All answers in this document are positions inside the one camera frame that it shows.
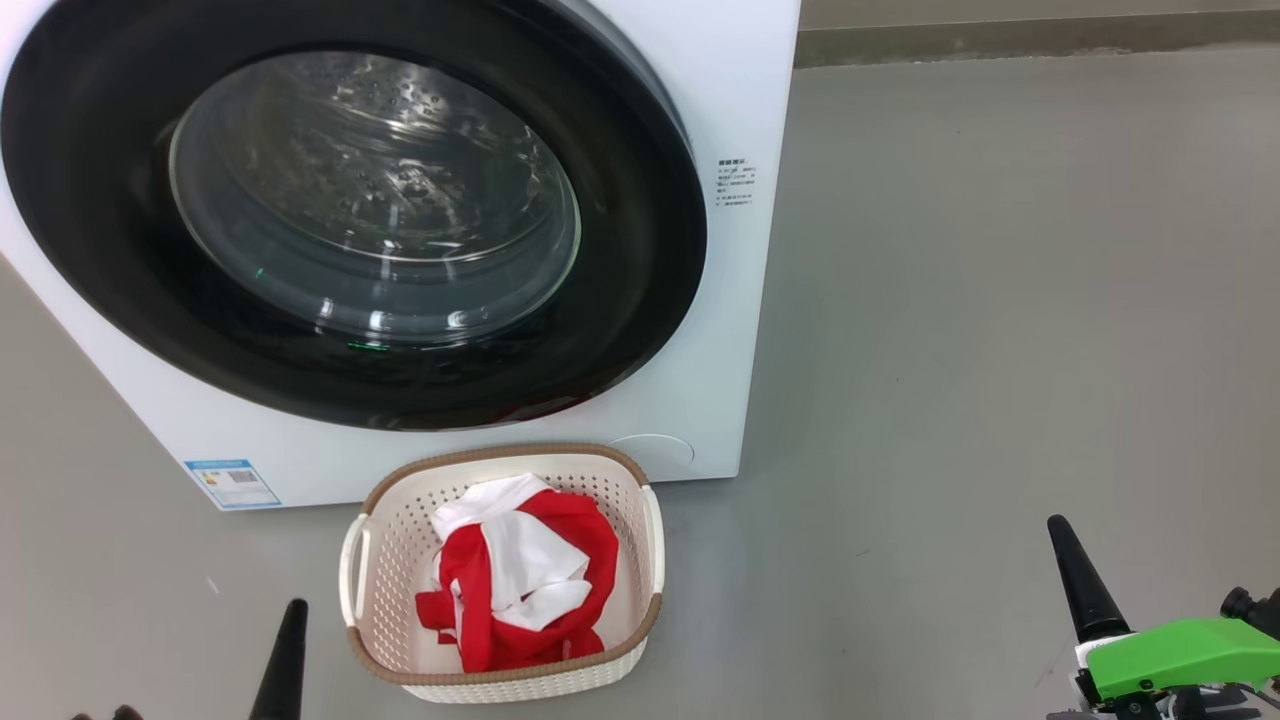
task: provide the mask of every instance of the brown rim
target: brown rim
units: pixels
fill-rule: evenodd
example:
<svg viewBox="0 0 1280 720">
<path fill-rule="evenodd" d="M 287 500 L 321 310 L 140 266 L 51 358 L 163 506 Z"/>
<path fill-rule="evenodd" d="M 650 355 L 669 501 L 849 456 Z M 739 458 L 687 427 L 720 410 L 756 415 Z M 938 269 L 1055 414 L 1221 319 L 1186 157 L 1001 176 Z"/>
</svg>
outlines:
<svg viewBox="0 0 1280 720">
<path fill-rule="evenodd" d="M 644 470 L 635 460 L 627 457 L 621 451 L 604 445 L 593 443 L 539 443 L 539 445 L 508 445 L 503 447 L 490 447 L 484 450 L 468 450 L 463 452 L 451 452 L 449 455 L 440 455 L 438 457 L 428 457 L 426 460 L 419 460 L 417 462 L 410 462 L 402 468 L 398 468 L 387 475 L 387 478 L 378 483 L 374 492 L 369 493 L 369 498 L 365 500 L 361 512 L 372 514 L 374 507 L 378 501 L 381 500 L 383 495 L 390 489 L 392 486 L 401 482 L 402 479 L 412 475 L 413 473 L 420 473 L 422 470 L 430 470 L 434 468 L 443 468 L 445 465 L 458 465 L 462 462 L 471 462 L 475 460 L 493 460 L 495 457 L 515 457 L 521 455 L 599 455 L 602 457 L 608 457 L 621 464 L 631 475 L 635 478 L 636 483 L 640 486 L 648 486 L 649 478 L 645 477 Z M 489 683 L 509 683 L 513 680 L 530 680 L 534 678 L 545 678 L 548 675 L 558 675 L 561 673 L 571 673 L 573 670 L 581 670 L 584 667 L 593 667 L 595 665 L 604 665 L 605 662 L 613 662 L 614 660 L 625 656 L 636 647 L 649 635 L 653 629 L 654 623 L 658 621 L 658 610 L 662 609 L 662 593 L 654 593 L 649 601 L 649 611 L 645 612 L 644 619 L 640 621 L 640 626 L 636 628 L 631 635 L 622 642 L 622 644 L 607 650 L 596 655 L 589 655 L 586 657 L 577 657 L 575 660 L 564 660 L 562 662 L 552 662 L 549 665 L 539 665 L 536 667 L 522 667 L 520 670 L 497 670 L 493 673 L 396 673 L 387 669 L 380 662 L 374 660 L 374 656 L 369 653 L 369 648 L 365 647 L 364 638 L 360 637 L 358 628 L 347 628 L 347 639 L 351 641 L 351 650 L 355 651 L 356 659 L 360 664 L 365 666 L 366 670 L 372 673 L 375 676 L 387 680 L 388 683 L 394 683 L 397 685 L 483 685 Z"/>
</svg>

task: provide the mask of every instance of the clothes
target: clothes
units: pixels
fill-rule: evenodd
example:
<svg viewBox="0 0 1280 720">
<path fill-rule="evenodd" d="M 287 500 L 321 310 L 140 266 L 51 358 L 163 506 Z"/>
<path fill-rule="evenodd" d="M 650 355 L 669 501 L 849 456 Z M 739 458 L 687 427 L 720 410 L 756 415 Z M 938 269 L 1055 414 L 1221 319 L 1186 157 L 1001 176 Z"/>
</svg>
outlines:
<svg viewBox="0 0 1280 720">
<path fill-rule="evenodd" d="M 419 620 L 458 643 L 465 671 L 604 651 L 591 628 L 613 592 L 618 539 L 594 500 L 520 475 L 472 486 L 430 520 L 444 541 L 440 589 L 416 597 Z"/>
</svg>

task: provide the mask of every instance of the white handle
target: white handle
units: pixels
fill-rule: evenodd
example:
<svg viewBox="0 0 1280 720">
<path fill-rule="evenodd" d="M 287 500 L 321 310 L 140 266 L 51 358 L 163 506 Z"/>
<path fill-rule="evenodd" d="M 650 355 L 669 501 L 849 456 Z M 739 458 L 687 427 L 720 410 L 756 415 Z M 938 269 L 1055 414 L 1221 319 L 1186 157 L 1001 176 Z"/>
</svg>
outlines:
<svg viewBox="0 0 1280 720">
<path fill-rule="evenodd" d="M 356 626 L 356 621 L 365 614 L 365 574 L 369 569 L 369 546 L 372 533 L 365 527 L 369 515 L 361 512 L 356 521 L 347 529 L 347 537 L 342 541 L 342 556 L 338 560 L 338 602 L 342 605 L 342 619 L 348 628 Z M 356 538 L 360 543 L 360 566 L 355 569 L 360 575 L 356 578 L 356 603 L 351 602 L 352 566 L 351 560 L 356 553 Z"/>
<path fill-rule="evenodd" d="M 644 493 L 644 521 L 649 529 L 649 562 L 653 564 L 653 592 L 662 592 L 667 584 L 667 537 L 662 529 L 662 510 L 658 507 L 658 496 L 653 488 L 645 486 Z"/>
</svg>

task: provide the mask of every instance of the washing machine door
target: washing machine door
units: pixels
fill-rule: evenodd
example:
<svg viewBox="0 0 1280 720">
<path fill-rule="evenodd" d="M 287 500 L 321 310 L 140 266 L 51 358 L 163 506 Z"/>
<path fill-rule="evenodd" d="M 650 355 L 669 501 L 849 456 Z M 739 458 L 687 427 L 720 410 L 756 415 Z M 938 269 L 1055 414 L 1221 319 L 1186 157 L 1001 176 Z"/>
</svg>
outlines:
<svg viewBox="0 0 1280 720">
<path fill-rule="evenodd" d="M 0 145 L 23 218 L 134 341 L 383 429 L 596 395 L 692 301 L 705 206 L 631 49 L 535 0 L 64 0 Z"/>
</svg>

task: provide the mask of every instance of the white cloth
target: white cloth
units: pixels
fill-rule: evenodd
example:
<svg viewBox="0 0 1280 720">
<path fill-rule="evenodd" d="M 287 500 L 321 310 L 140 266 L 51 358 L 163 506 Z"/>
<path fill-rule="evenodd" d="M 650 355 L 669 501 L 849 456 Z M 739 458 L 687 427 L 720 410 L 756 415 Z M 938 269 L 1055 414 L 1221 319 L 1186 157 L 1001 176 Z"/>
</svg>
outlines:
<svg viewBox="0 0 1280 720">
<path fill-rule="evenodd" d="M 489 480 L 471 486 L 462 497 L 436 507 L 429 518 L 442 541 L 458 528 L 480 525 L 489 551 L 493 616 L 534 632 L 581 607 L 591 592 L 591 583 L 582 579 L 590 561 L 586 553 L 538 518 L 517 510 L 547 489 L 552 487 L 534 474 Z M 431 575 L 438 588 L 439 553 L 433 560 Z M 462 603 L 457 583 L 453 585 L 456 626 L 461 628 Z"/>
</svg>

